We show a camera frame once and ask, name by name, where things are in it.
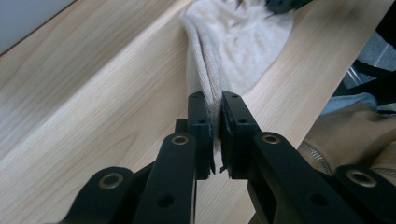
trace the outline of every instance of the white wall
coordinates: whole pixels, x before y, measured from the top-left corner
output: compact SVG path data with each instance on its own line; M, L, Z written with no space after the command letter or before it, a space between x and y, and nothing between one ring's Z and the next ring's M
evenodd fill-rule
M73 0L0 0L0 54Z

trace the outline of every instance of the beige fabric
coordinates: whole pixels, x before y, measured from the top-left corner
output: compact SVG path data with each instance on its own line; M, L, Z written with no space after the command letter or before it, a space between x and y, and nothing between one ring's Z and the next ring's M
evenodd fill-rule
M362 103L319 117L304 140L323 156L332 173L346 164L369 167L393 141L396 118L386 119ZM323 165L308 150L299 147L298 151L315 169L324 172Z
M221 91L250 90L289 37L292 12L274 15L264 5L264 0L198 0L181 15L189 37L188 94L203 91L215 124Z
M396 142L389 144L379 154L370 169L396 186Z

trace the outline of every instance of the white cloth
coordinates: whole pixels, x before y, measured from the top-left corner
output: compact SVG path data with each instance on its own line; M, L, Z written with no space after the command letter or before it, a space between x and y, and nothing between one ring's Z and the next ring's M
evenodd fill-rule
M289 37L292 12L274 14L264 2L197 0L181 15L189 37L188 94L204 93L215 130L221 91L249 91Z

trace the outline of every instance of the wood grain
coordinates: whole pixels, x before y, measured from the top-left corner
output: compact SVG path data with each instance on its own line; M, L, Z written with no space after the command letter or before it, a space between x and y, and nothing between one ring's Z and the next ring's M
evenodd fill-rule
M244 96L297 146L391 4L317 0ZM98 170L155 160L186 118L190 0L77 1L0 58L1 223L56 222ZM245 181L199 181L197 223L247 223Z

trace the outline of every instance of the light wood surface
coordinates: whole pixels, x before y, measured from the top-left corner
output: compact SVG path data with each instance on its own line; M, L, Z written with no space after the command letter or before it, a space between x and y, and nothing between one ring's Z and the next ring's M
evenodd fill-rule
M1 223L61 220L97 171L137 171L187 117L190 0L77 1L0 58ZM391 0L316 0L244 99L298 146ZM247 223L245 181L199 181L197 223Z

